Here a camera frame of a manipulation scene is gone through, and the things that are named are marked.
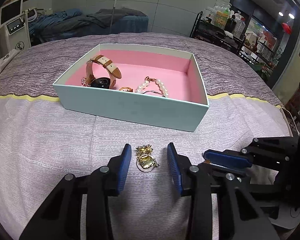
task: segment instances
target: bed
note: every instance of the bed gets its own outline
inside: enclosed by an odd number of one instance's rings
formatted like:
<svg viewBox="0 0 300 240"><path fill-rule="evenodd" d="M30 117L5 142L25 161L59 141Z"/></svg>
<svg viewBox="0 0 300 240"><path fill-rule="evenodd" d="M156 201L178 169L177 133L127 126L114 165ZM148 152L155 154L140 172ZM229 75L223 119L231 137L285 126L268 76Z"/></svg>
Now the bed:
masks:
<svg viewBox="0 0 300 240"><path fill-rule="evenodd" d="M64 109L52 83L100 43L145 44L194 53L210 101L196 131ZM191 38L120 33L51 41L22 51L0 74L0 223L17 240L65 174L90 174L119 155L125 143L132 148L149 143L161 166L141 173L131 161L124 191L109 199L114 239L184 239L190 199L178 197L172 185L168 143L173 142L178 153L194 164L203 161L202 153L207 149L240 150L254 137L289 136L281 106L239 57ZM270 184L276 174L257 166L250 171L254 183ZM218 239L215 195L212 200L213 239ZM85 239L84 230L81 239Z"/></svg>
<svg viewBox="0 0 300 240"><path fill-rule="evenodd" d="M79 9L68 9L50 15L41 15L29 22L30 39L41 43L64 40L87 35L107 35L110 33L111 9L100 9L93 14L83 14ZM111 33L147 32L148 16L129 9L116 9Z"/></svg>

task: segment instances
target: silver ring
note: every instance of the silver ring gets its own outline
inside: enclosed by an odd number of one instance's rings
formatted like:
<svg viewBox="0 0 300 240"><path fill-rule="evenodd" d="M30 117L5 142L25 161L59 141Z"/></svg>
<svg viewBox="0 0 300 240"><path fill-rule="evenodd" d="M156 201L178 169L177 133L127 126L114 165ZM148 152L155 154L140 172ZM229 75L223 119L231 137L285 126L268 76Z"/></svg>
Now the silver ring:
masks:
<svg viewBox="0 0 300 240"><path fill-rule="evenodd" d="M151 91L151 90L148 90L148 91L142 92L141 94L145 94L145 93L147 93L147 92L152 92L152 93L158 94L158 95L160 95L160 96L163 96L163 97L165 98L165 96L164 96L163 94L161 94L161 93L159 93L159 92L157 92L157 91Z"/></svg>
<svg viewBox="0 0 300 240"><path fill-rule="evenodd" d="M151 157L151 158L154 160L154 162L155 162L155 158L154 158L152 155L150 155L150 154L143 154L143 155L141 155L141 156L145 156L145 155ZM144 168L141 166L140 162L139 162L139 158L140 158L140 157L137 158L137 167L138 167L138 169L139 169L140 171L142 171L142 172L150 172L150 171L152 171L152 170L156 167L156 165L154 164L154 165L152 165L151 168L144 169Z"/></svg>

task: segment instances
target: white machine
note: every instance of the white machine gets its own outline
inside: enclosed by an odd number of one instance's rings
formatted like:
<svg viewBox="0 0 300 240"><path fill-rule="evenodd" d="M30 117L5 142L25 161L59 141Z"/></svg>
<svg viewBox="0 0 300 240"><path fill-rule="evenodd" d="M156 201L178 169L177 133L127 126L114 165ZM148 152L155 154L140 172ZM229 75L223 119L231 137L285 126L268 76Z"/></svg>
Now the white machine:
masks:
<svg viewBox="0 0 300 240"><path fill-rule="evenodd" d="M22 15L23 0L15 0L0 8L0 48L3 55L12 49L31 47L27 11Z"/></svg>

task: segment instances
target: yellow cloth trim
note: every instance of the yellow cloth trim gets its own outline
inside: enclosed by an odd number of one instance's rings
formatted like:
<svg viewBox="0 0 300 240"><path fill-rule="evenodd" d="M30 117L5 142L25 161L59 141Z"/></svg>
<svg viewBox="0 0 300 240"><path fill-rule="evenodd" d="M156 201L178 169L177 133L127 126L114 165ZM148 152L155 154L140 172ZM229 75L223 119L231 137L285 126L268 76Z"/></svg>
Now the yellow cloth trim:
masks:
<svg viewBox="0 0 300 240"><path fill-rule="evenodd" d="M217 95L214 95L214 96L208 95L208 99L220 99L220 98L223 98L223 97L226 97L226 96L230 97L231 99L232 98L246 98L246 99L251 99L251 100L255 100L255 101L259 101L259 102L266 102L266 103L268 103L268 101L266 101L266 100L262 100L262 99L259 99L259 98L246 97L243 94L232 94L232 95L229 95L228 93L221 93L221 94L217 94Z"/></svg>
<svg viewBox="0 0 300 240"><path fill-rule="evenodd" d="M31 96L28 96L28 95L24 95L24 96L6 95L6 96L0 96L0 98L25 99L25 100L28 100L29 102L33 102L33 101L36 101L36 100L46 100L46 101L50 101L50 102L60 101L59 98L48 97L48 96L44 96L44 95L41 95L41 96L38 96L38 97L35 97L35 98L33 98Z"/></svg>

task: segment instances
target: black bottle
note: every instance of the black bottle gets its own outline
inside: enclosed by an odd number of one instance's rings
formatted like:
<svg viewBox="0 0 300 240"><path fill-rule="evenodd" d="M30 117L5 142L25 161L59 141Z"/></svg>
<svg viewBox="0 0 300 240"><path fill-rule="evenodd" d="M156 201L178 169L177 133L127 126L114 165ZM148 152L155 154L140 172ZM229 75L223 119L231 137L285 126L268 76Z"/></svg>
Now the black bottle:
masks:
<svg viewBox="0 0 300 240"><path fill-rule="evenodd" d="M236 21L234 19L235 19L235 15L233 14L232 17L227 20L225 31L232 33L236 25Z"/></svg>

